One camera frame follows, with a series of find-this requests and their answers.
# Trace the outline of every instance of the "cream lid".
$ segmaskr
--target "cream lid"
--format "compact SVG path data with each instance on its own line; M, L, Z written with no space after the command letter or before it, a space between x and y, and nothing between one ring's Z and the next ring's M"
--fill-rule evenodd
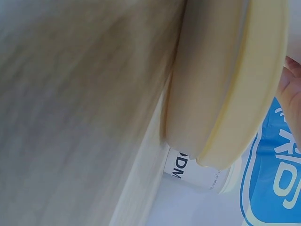
M202 166L243 153L275 95L285 58L286 0L190 0L174 65L166 140Z

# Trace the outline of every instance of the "beige surface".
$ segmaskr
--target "beige surface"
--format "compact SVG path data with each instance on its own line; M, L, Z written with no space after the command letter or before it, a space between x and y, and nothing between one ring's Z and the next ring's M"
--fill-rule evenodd
M183 3L1 1L0 225L112 222L170 72ZM132 207L136 225L145 210Z

